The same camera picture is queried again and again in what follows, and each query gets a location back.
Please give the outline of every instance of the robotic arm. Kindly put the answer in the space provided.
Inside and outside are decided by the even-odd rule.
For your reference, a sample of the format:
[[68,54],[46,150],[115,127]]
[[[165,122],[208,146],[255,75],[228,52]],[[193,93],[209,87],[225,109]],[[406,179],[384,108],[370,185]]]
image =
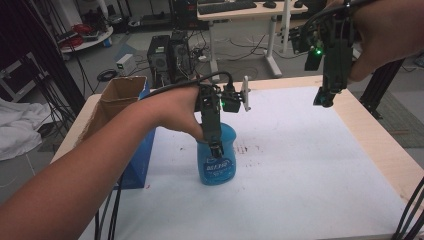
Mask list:
[[229,82],[224,86],[224,90],[216,84],[199,83],[199,95],[195,106],[195,112],[202,114],[203,138],[207,141],[211,154],[214,158],[220,158],[224,154],[221,142],[221,107],[224,112],[237,113],[241,102],[244,103],[245,110],[249,111],[247,77],[243,80],[240,92],[236,92],[233,80],[229,73]]
[[305,71],[316,71],[324,57],[323,82],[314,105],[333,106],[336,94],[347,87],[353,43],[357,36],[351,18],[356,6],[373,0],[345,0],[312,16],[305,25],[290,30],[289,38],[296,54],[308,52]]

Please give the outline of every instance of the standing desk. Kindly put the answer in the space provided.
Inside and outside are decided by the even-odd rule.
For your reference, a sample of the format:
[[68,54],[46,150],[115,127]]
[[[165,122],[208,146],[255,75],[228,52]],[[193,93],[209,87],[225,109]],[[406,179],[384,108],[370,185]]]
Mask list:
[[[309,106],[309,104],[312,105],[312,100],[315,97],[317,87],[321,85],[321,79],[322,77],[316,76],[253,81],[250,82],[249,86],[253,92],[253,96],[250,97],[250,101],[252,103],[255,102],[256,97],[258,97],[258,95],[255,97],[255,94],[259,93],[259,91],[266,91],[266,89],[287,89],[291,90],[291,93],[295,93],[295,95],[290,98],[292,100],[289,100],[292,102],[289,102],[288,105],[274,102],[273,105],[276,107],[275,109],[277,109],[277,107],[286,108],[287,106],[296,104],[298,98],[305,97],[308,99],[307,102]],[[235,83],[235,87],[236,89],[239,89],[240,83]],[[304,89],[308,87],[312,87],[314,89],[312,89],[312,91],[308,90],[305,92]],[[86,105],[60,146],[57,154],[54,156],[53,161],[72,149],[79,134],[82,132],[90,118],[94,106],[99,98],[100,95],[94,95],[88,99]],[[307,144],[307,142],[311,139],[308,136],[309,134],[297,136],[296,138],[302,140],[300,141],[300,145],[296,146],[296,141],[287,141],[285,144],[279,146],[277,151],[280,151],[280,154],[270,158],[269,155],[273,153],[268,151],[269,149],[266,150],[266,146],[269,144],[268,142],[258,142],[255,144],[257,146],[252,146],[248,143],[250,140],[256,137],[259,138],[260,136],[260,134],[256,134],[256,126],[253,124],[255,111],[260,109],[260,107],[255,106],[251,112],[247,113],[250,114],[248,115],[250,118],[248,121],[252,124],[251,131],[240,131],[242,128],[240,125],[241,123],[232,123],[232,126],[239,134],[238,140],[236,140],[238,142],[235,143],[234,146],[238,170],[233,180],[219,186],[204,186],[200,183],[195,161],[195,142],[193,139],[190,139],[188,136],[184,137],[182,133],[158,129],[154,140],[155,142],[149,173],[147,175],[147,186],[144,189],[124,190],[122,193],[116,230],[117,238],[216,239],[221,237],[224,239],[316,239],[331,238],[333,236],[319,235],[318,232],[313,236],[293,235],[299,232],[306,234],[312,231],[312,228],[314,226],[316,227],[317,224],[318,226],[322,226],[321,231],[325,231],[323,234],[341,230],[348,232],[346,233],[347,235],[336,236],[369,238],[369,233],[365,229],[358,229],[357,226],[355,226],[357,222],[352,220],[351,224],[350,222],[348,222],[349,224],[341,224],[338,221],[332,221],[332,219],[328,219],[327,217],[327,215],[330,215],[329,212],[320,212],[320,209],[330,205],[331,209],[334,207],[333,212],[337,213],[340,207],[348,206],[348,208],[344,208],[344,211],[348,211],[349,208],[358,207],[356,205],[359,204],[360,206],[371,208],[368,213],[364,213],[368,214],[367,216],[369,219],[366,218],[366,222],[364,223],[368,226],[368,228],[375,230],[387,227],[387,218],[382,217],[380,214],[391,212],[397,212],[399,214],[402,209],[396,207],[396,204],[394,209],[386,209],[384,204],[391,200],[394,202],[397,200],[402,202],[401,199],[407,201],[424,174],[423,169],[384,130],[384,128],[381,127],[381,125],[366,111],[366,109],[353,97],[353,95],[348,90],[344,90],[335,98],[333,108],[325,111],[335,111],[336,118],[339,117],[341,119],[349,131],[349,135],[351,134],[352,138],[355,139],[355,143],[350,143],[352,144],[352,147],[354,147],[353,145],[355,144],[359,144],[358,151],[363,151],[365,158],[369,157],[370,159],[368,167],[376,167],[377,171],[374,172],[375,175],[380,176],[379,173],[381,173],[381,178],[376,176],[376,179],[368,181],[367,184],[373,185],[375,182],[382,181],[382,188],[377,189],[368,196],[360,194],[362,193],[361,187],[356,189],[353,186],[354,183],[351,182],[352,186],[344,185],[343,188],[339,189],[340,191],[331,192],[328,196],[316,195],[319,194],[320,191],[315,191],[313,188],[300,189],[302,191],[297,192],[297,194],[293,194],[291,191],[296,190],[296,188],[308,187],[307,185],[298,184],[299,182],[297,181],[301,178],[308,179],[308,174],[318,176],[318,178],[309,179],[309,185],[320,186],[321,188],[323,188],[326,184],[337,184],[338,182],[343,183],[347,181],[348,176],[352,174],[352,172],[354,174],[359,174],[361,178],[363,177],[365,179],[368,179],[369,176],[366,174],[367,171],[365,171],[365,169],[354,169],[356,167],[355,165],[352,165],[352,168],[342,169],[342,172],[328,172],[325,167],[320,167],[313,161],[309,161],[305,166],[299,165],[300,168],[298,170],[300,170],[300,172],[288,171],[289,163],[287,163],[287,169],[285,169],[286,167],[283,167],[283,169],[278,170],[281,172],[278,172],[276,175],[275,170],[277,170],[278,167],[273,167],[272,165],[267,166],[268,163],[265,159],[271,160],[273,158],[279,158],[284,161],[284,158],[281,158],[281,156],[288,156],[290,154],[290,149],[295,148],[299,148],[300,151],[303,152],[300,154],[306,154],[304,156],[313,157],[308,155],[308,151],[311,150],[310,147],[312,147],[312,145]],[[323,108],[313,107],[313,109],[314,111],[321,111]],[[222,115],[223,121],[231,120],[227,116],[228,115]],[[293,122],[303,121],[302,119],[299,119],[298,116],[289,115],[288,111],[287,116],[284,116],[283,118],[292,119],[294,120]],[[246,121],[246,118],[240,117],[240,119],[237,120],[242,122],[243,120]],[[306,119],[304,121],[305,124],[301,126],[301,128],[287,128],[285,130],[286,133],[278,137],[282,139],[288,138],[290,131],[299,131],[299,133],[301,133],[301,131],[305,131],[306,129],[306,132],[308,132],[308,129],[310,129],[309,122],[314,123],[315,121],[316,120],[313,118]],[[270,124],[268,127],[270,129],[281,127],[278,126],[278,121],[269,122]],[[331,132],[332,128],[335,128],[334,126],[326,126],[325,122],[322,124],[322,127],[328,129],[329,132]],[[350,145],[346,146],[346,144],[346,142],[336,143],[333,147],[328,148],[331,150],[327,149],[327,151],[324,152],[337,151],[338,148],[343,148],[349,151]],[[182,156],[182,152],[189,150],[191,151],[189,155],[193,155],[194,159],[192,163],[189,162],[189,164],[186,164],[187,161],[190,160],[181,159],[179,157]],[[260,152],[260,156],[263,156],[263,159],[249,157],[249,154],[254,154],[255,152]],[[334,164],[337,164],[338,158],[344,158],[344,154],[339,155],[336,159],[332,159]],[[348,159],[345,163],[351,164],[351,161]],[[319,171],[316,173],[313,171],[311,172],[310,170],[313,167],[318,167]],[[260,174],[261,178],[258,178],[257,176],[255,177],[254,174]],[[290,176],[290,181],[282,181],[280,187],[268,189],[270,185],[275,185],[275,181],[278,181],[278,179],[275,178],[281,175]],[[253,182],[257,181],[262,185],[251,185],[252,178],[254,178]],[[389,197],[380,196],[379,194],[384,192],[384,189],[390,192],[390,189],[387,189],[387,187],[394,190],[394,194],[389,194]],[[342,192],[353,194],[355,198],[348,202],[333,202],[333,198],[338,198]],[[368,197],[376,197],[378,202],[368,202]],[[287,230],[285,229],[285,227],[287,227],[286,224],[290,224],[290,222],[286,222],[285,224],[284,222],[280,222],[282,219],[275,218],[284,218],[287,217],[287,215],[293,214],[293,209],[290,208],[290,204],[293,203],[299,203],[301,208],[304,208],[304,211],[301,211],[304,215],[300,217],[302,220],[301,222],[305,225],[299,225]],[[373,204],[377,204],[377,208],[381,208],[379,207],[381,204],[383,212],[375,213]],[[216,208],[228,205],[236,208],[236,210],[234,212],[228,212],[227,215],[224,214],[217,216],[216,213],[218,212],[216,211]],[[197,210],[198,212],[195,212],[194,215],[192,212],[181,212],[181,210],[186,210],[187,206]],[[252,214],[253,216],[256,216],[255,214],[258,212],[263,213],[264,211],[269,214],[269,217],[267,217],[268,215],[262,215],[261,218],[254,219],[250,217]],[[322,214],[322,216],[318,219],[309,218],[311,211],[315,212],[315,214]],[[299,216],[293,215],[293,221],[296,221],[298,219],[295,219],[294,217]],[[354,219],[354,216],[346,215],[346,218],[351,220]],[[391,223],[389,223],[391,227],[390,229],[392,229],[390,231],[395,231],[399,218],[400,216],[394,216],[392,219],[389,219],[391,221]],[[237,219],[237,221],[227,222],[228,220],[234,219]],[[261,232],[263,229],[268,229],[270,231]],[[383,235],[373,235],[373,239],[389,238],[387,232],[382,232],[381,234]],[[93,225],[91,224],[86,229],[81,239],[92,239],[92,237]]]
[[[274,48],[274,38],[275,38],[275,27],[277,23],[277,15],[282,15],[283,13],[286,16],[286,32],[288,33],[288,24],[290,13],[302,13],[306,12],[308,8],[303,6],[302,8],[294,8],[295,1],[287,1],[287,2],[276,2],[277,7],[270,9],[262,6],[263,2],[256,2],[257,7],[251,9],[230,11],[230,12],[221,12],[221,13],[213,13],[213,14],[199,14],[197,13],[197,18],[202,21],[209,21],[209,36],[210,36],[210,67],[211,72],[218,71],[218,65],[216,63],[215,56],[215,35],[216,35],[216,27],[220,25],[220,27],[225,26],[233,31],[234,34],[238,35],[246,35],[244,32],[249,32],[249,30],[253,30],[254,28],[266,29],[264,24],[268,23],[268,48],[264,51],[265,59],[268,62],[269,66],[272,69],[272,73],[275,78],[281,78],[283,75],[281,73],[280,68],[277,66],[274,57],[272,56],[273,48]],[[263,17],[270,17],[268,21],[262,21]],[[227,22],[227,23],[214,23],[215,20],[243,20],[241,23],[237,21]],[[284,48],[287,47],[287,41],[284,42]],[[219,76],[214,76],[213,80],[218,80]]]

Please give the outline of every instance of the cable bundle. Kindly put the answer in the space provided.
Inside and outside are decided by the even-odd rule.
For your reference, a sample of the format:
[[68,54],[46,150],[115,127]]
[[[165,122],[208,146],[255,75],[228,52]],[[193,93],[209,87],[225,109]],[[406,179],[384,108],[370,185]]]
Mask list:
[[[8,44],[15,57],[34,76],[34,81],[46,100],[59,111],[69,105],[73,113],[68,111],[67,115],[75,117],[84,106],[85,99],[63,63],[55,42],[45,29],[34,6],[27,1],[0,0],[0,9],[3,10],[0,15],[0,18],[2,18],[1,22],[9,23],[2,24],[0,37]],[[27,59],[16,54],[19,53],[19,49],[22,46],[28,46],[28,49],[39,64],[39,69],[31,67]],[[48,75],[55,83],[55,87],[59,89],[68,103],[67,105],[59,101],[55,88],[47,86],[50,83],[41,79],[40,73],[43,76],[44,71],[48,72]]]
[[[396,229],[395,234],[393,234],[393,236],[392,236],[392,240],[400,240],[400,239],[413,240],[415,238],[415,236],[418,234],[418,232],[420,231],[420,229],[422,228],[422,226],[424,225],[424,212],[422,212],[420,214],[417,222],[415,222],[414,226],[412,226],[409,233],[405,236],[405,238],[403,238],[403,236],[405,235],[406,231],[409,228],[409,225],[411,224],[412,219],[414,218],[415,214],[417,213],[418,208],[421,206],[421,203],[424,199],[423,186],[424,186],[424,177],[421,179],[421,182],[418,184],[417,188],[415,189],[414,193],[412,194],[411,199],[409,199],[408,204],[406,205],[406,208],[405,208],[405,210],[402,214],[402,217],[400,219],[398,228]],[[409,213],[409,217],[406,220],[405,224],[403,224],[412,204],[415,201],[415,198],[418,196],[419,193],[420,193],[420,195],[417,199],[417,202],[415,203],[414,208]]]

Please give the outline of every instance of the floor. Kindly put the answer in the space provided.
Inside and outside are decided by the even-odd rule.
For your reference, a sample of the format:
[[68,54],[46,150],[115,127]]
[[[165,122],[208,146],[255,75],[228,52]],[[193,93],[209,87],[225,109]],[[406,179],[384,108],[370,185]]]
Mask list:
[[[105,48],[101,44],[98,44],[89,49],[81,50],[77,53],[78,58],[76,55],[70,56],[70,59],[66,61],[66,65],[73,75],[75,82],[82,90],[85,78],[77,63],[77,59],[79,59],[85,70],[87,79],[89,79],[92,86],[96,86],[98,83],[96,80],[97,75],[106,69],[116,69],[115,62],[125,53],[133,53],[135,55],[136,60],[140,62],[138,66],[140,69],[148,67],[148,65],[142,61],[146,59],[145,54],[150,44],[151,37],[170,33],[171,32],[168,30],[164,32],[137,32],[128,35],[113,34],[113,44],[111,47]],[[258,55],[249,55],[250,50],[258,44],[260,39],[261,36],[258,35],[215,39],[219,69],[229,71],[235,80],[241,80],[245,75],[250,76],[252,80],[272,78],[272,76],[270,76],[270,70],[268,66],[265,65],[264,61],[258,61],[258,59],[262,58],[260,55],[262,50],[258,49],[258,51],[256,51]],[[265,37],[259,46],[265,47],[266,40],[267,38]],[[282,53],[280,41],[281,37],[276,37],[274,57],[283,72],[284,78],[319,75],[322,73],[322,69],[316,72],[303,71],[306,56],[294,56],[291,49],[286,53]],[[190,47],[207,47],[207,42],[209,42],[207,32],[204,32],[203,36],[202,34],[195,33],[190,38]],[[204,51],[204,55],[206,58],[209,57],[207,49]],[[246,55],[249,56],[238,61],[227,61],[228,59],[237,59]],[[424,123],[424,108],[422,107],[422,103],[424,102],[424,71],[422,68],[416,68],[416,65],[413,64],[415,57],[416,56],[408,58],[404,63],[404,67],[408,70],[416,70],[409,72],[405,69],[401,69],[391,84],[389,91],[411,113]],[[210,71],[206,61],[198,63],[196,69],[203,74]],[[140,71],[137,74],[151,78],[151,73],[148,69]],[[366,79],[363,82],[351,84],[348,88],[351,91],[364,90],[368,80],[369,79]],[[94,92],[101,93],[105,86],[106,83],[100,83]],[[92,91],[89,90],[86,85],[84,95],[88,97],[91,94]],[[33,90],[22,99],[21,102],[45,103],[45,100],[37,90]],[[50,163],[54,153],[39,152],[39,148],[40,146],[27,154],[10,160],[0,161],[0,204]],[[421,167],[424,167],[424,148],[406,149],[406,151],[421,165]]]

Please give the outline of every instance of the wire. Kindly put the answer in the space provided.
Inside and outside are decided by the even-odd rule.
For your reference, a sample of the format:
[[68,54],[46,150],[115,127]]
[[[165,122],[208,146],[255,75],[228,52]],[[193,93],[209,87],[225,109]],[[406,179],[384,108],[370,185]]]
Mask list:
[[412,193],[412,196],[409,199],[409,201],[408,201],[408,203],[406,205],[406,208],[405,208],[405,210],[402,213],[402,216],[400,218],[399,225],[398,225],[398,227],[396,229],[396,232],[393,234],[393,236],[391,238],[392,240],[397,240],[397,239],[399,239],[399,237],[401,237],[400,236],[400,229],[402,228],[403,221],[405,220],[406,215],[409,212],[409,208],[411,207],[412,203],[414,202],[415,198],[417,197],[418,193],[420,192],[420,190],[421,190],[421,188],[423,186],[424,186],[424,177],[421,179],[420,183],[418,183],[418,186],[415,188],[414,192]]
[[149,69],[150,67],[145,67],[145,68],[142,68],[142,69],[134,69],[132,72],[130,72],[130,74],[128,74],[128,76],[132,76],[134,73],[137,73],[137,72],[141,72],[141,71],[144,71],[144,70],[146,70],[146,69]]
[[[34,6],[26,1],[5,2],[5,4],[6,6],[3,9],[8,9],[6,16],[15,24],[13,25],[13,31],[8,31],[7,36],[0,32],[0,38],[4,39],[13,56],[22,64],[28,75],[33,76],[37,89],[49,103],[50,116],[56,127],[56,136],[60,133],[64,137],[62,129],[65,128],[68,131],[70,123],[75,121],[76,114],[80,110],[79,103],[81,103],[82,108],[84,103],[80,101],[83,99],[82,95],[78,95],[79,90],[77,94],[73,94],[73,90],[76,90],[74,80],[57,53],[57,43],[52,41],[44,24],[41,22],[41,16],[34,12]],[[28,50],[37,61],[33,61],[27,55],[22,55],[17,50],[16,45],[10,44],[10,42],[16,40],[20,42],[20,45],[28,46]],[[72,107],[62,102],[62,98],[59,97],[56,88],[52,85],[52,80],[62,90],[62,95],[72,104]]]
[[424,68],[421,68],[421,67],[408,67],[408,66],[406,66],[406,67],[405,66],[402,66],[402,68],[403,68],[403,70],[405,70],[408,73],[413,72],[415,70],[424,69]]
[[247,45],[241,45],[241,44],[236,44],[236,43],[234,43],[233,42],[233,40],[232,39],[230,39],[230,43],[231,44],[233,44],[234,46],[237,46],[237,47],[248,47],[248,48],[254,48],[255,46],[258,46],[257,48],[258,49],[267,49],[266,47],[259,47],[259,45],[261,44],[261,41],[259,41],[256,45],[253,45],[253,46],[247,46]]
[[413,240],[417,236],[421,227],[424,225],[424,212],[421,213],[415,225],[411,228],[411,231],[405,236],[405,240]]
[[107,196],[106,203],[105,203],[105,206],[103,208],[103,214],[102,214],[102,218],[100,220],[100,224],[96,224],[96,228],[95,228],[95,232],[94,232],[94,240],[100,240],[102,238],[103,224],[104,224],[104,220],[106,218],[106,212],[107,212],[107,209],[109,207],[110,199],[112,198],[112,193],[113,193],[113,189],[109,193],[109,195]]
[[230,72],[230,74],[231,75],[234,75],[234,74],[236,74],[236,73],[238,73],[238,72],[241,72],[241,71],[243,71],[243,70],[248,70],[248,69],[252,69],[253,70],[253,72],[254,72],[254,76],[251,76],[252,77],[252,79],[251,80],[254,80],[254,79],[256,79],[257,77],[258,77],[258,74],[259,74],[259,71],[258,71],[258,69],[257,68],[255,68],[255,67],[244,67],[244,68],[239,68],[239,67],[234,67],[234,66],[225,66],[225,68],[235,68],[235,69],[237,69],[236,71],[234,71],[234,72]]
[[202,36],[202,39],[203,39],[203,42],[204,42],[204,45],[203,45],[203,50],[205,50],[206,49],[206,39],[205,39],[205,37],[203,36],[203,31],[202,30],[200,30],[200,36]]
[[118,221],[118,209],[119,209],[119,202],[121,199],[123,179],[124,179],[124,173],[121,174],[121,177],[118,180],[118,190],[116,192],[115,204],[113,205],[112,216],[110,218],[108,240],[115,239],[115,229],[116,229],[116,222]]
[[12,179],[12,181],[10,181],[9,183],[6,183],[5,185],[0,185],[0,188],[6,188],[10,185],[12,185],[13,182],[15,182],[15,180],[18,178],[18,176],[15,176],[14,179]]
[[172,84],[172,85],[167,85],[167,86],[161,87],[161,88],[159,88],[159,89],[157,89],[157,90],[155,90],[155,91],[147,94],[143,99],[146,99],[146,98],[149,98],[149,97],[153,97],[155,95],[158,95],[160,93],[164,93],[166,91],[169,91],[169,90],[172,90],[172,89],[175,89],[175,88],[187,87],[187,86],[191,86],[191,85],[195,85],[195,84],[200,84],[202,81],[205,81],[208,78],[211,78],[213,76],[220,75],[220,74],[227,75],[228,76],[228,85],[229,86],[233,86],[233,77],[231,76],[231,74],[229,72],[227,72],[227,71],[218,71],[218,72],[213,72],[211,74],[208,74],[206,76],[203,76],[203,77],[201,77],[199,79],[196,79],[194,81],[181,82],[181,83],[176,83],[176,84]]
[[[230,39],[230,41],[229,41],[231,44],[233,44],[234,46],[237,46],[237,47],[248,47],[248,48],[251,48],[252,46],[247,46],[247,45],[241,45],[241,44],[235,44],[231,39]],[[260,45],[261,43],[259,42],[258,44],[257,44],[257,49],[267,49],[266,47],[260,47],[259,45]],[[301,53],[301,54],[298,54],[298,55],[295,55],[295,56],[293,56],[293,57],[285,57],[285,56],[282,56],[282,55],[280,55],[279,53],[278,53],[278,51],[275,51],[275,50],[273,50],[273,52],[278,56],[278,57],[280,57],[280,58],[282,58],[282,59],[294,59],[294,58],[298,58],[298,57],[301,57],[301,56],[303,56],[303,55],[306,55],[306,54],[308,54],[307,52],[306,53]],[[226,56],[231,56],[231,55],[229,55],[229,54],[225,54],[225,53],[215,53],[215,54],[219,54],[219,55],[226,55]]]
[[402,238],[403,235],[406,233],[406,231],[408,230],[409,224],[411,224],[412,219],[414,218],[415,214],[417,213],[418,208],[420,207],[422,201],[424,198],[424,191],[421,191],[420,196],[417,199],[417,202],[415,203],[414,208],[412,209],[412,211],[409,213],[409,217],[405,222],[405,226],[403,226],[402,231],[399,234],[399,237]]
[[252,54],[254,54],[254,55],[262,55],[262,54],[259,54],[259,53],[255,53],[255,51],[258,50],[258,49],[265,49],[265,50],[267,49],[265,47],[260,47],[259,46],[261,44],[261,41],[256,46],[245,46],[245,45],[235,44],[231,39],[229,40],[229,42],[231,44],[233,44],[234,46],[251,48],[249,55],[252,55]]
[[[54,7],[54,5],[53,5],[52,1],[51,1],[51,0],[47,0],[47,1],[48,1],[49,5],[50,5],[50,8],[51,8],[51,9],[53,10],[53,12],[57,15],[57,19],[56,19],[56,17],[55,17],[55,19],[56,19],[56,24],[57,24],[58,26],[61,26],[60,30],[65,29],[65,25],[63,24],[63,22],[62,22],[61,18],[59,17],[59,14],[57,13],[57,10],[56,10],[56,8]],[[74,28],[74,27],[77,29],[77,31],[85,31],[85,32],[86,32],[86,31],[89,31],[89,29],[91,29],[91,27],[90,27],[90,26],[85,25],[85,24],[75,25],[75,26],[73,26],[73,28]],[[85,88],[86,88],[86,83],[87,83],[87,85],[89,86],[89,88],[90,88],[90,90],[91,90],[91,94],[90,94],[90,95],[95,94],[95,90],[97,89],[97,87],[98,87],[99,85],[97,85],[97,86],[96,86],[96,88],[93,88],[93,87],[91,86],[90,81],[88,80],[88,76],[87,76],[87,74],[86,74],[86,72],[85,72],[85,70],[84,70],[84,67],[82,66],[81,60],[80,60],[80,58],[79,58],[79,56],[78,56],[77,52],[75,51],[75,47],[76,47],[76,46],[70,45],[69,47],[70,47],[70,49],[71,49],[72,53],[74,54],[74,56],[75,56],[75,58],[76,58],[76,60],[77,60],[78,66],[79,66],[79,68],[80,68],[80,71],[81,71],[81,76],[82,76],[82,81],[83,81],[83,91],[82,91],[82,92],[83,92],[83,95],[85,96],[85,92],[86,92],[86,90],[85,90]]]
[[94,216],[94,240],[99,239],[99,211]]
[[181,64],[183,63],[183,61],[181,60],[181,62],[178,62],[178,57],[177,57],[177,67],[178,67],[178,70],[180,70],[180,72],[187,78],[187,79],[190,79],[190,77],[188,76],[188,74],[186,73],[186,72],[184,72],[182,69],[181,69]]
[[202,66],[200,66],[199,69],[196,69],[196,66],[195,66],[194,67],[194,72],[196,72],[196,74],[198,74],[198,75],[205,75],[205,74],[201,73],[200,70],[202,70],[202,68],[206,65],[207,62],[200,62],[199,61],[199,63],[202,63]]
[[149,0],[149,2],[150,2],[150,10],[152,11],[152,15],[153,15],[153,16],[156,16],[156,15],[155,15],[155,13],[154,13],[154,11],[153,11],[153,4],[152,4],[152,0]]
[[258,49],[258,48],[261,48],[261,47],[259,47],[259,45],[261,44],[261,42],[262,42],[262,40],[265,38],[265,36],[266,35],[263,35],[262,36],[262,38],[261,38],[261,40],[259,41],[259,43],[253,48],[253,49],[251,49],[250,50],[250,53],[249,54],[247,54],[247,55],[245,55],[245,56],[242,56],[242,57],[239,57],[239,58],[236,58],[236,59],[228,59],[227,61],[238,61],[238,60],[240,60],[240,59],[243,59],[243,58],[246,58],[246,57],[248,57],[248,56],[250,56],[250,55],[252,55],[252,54],[254,54],[255,53],[255,51],[256,51],[256,49]]
[[118,72],[115,69],[106,69],[97,75],[97,81],[108,82],[117,75]]

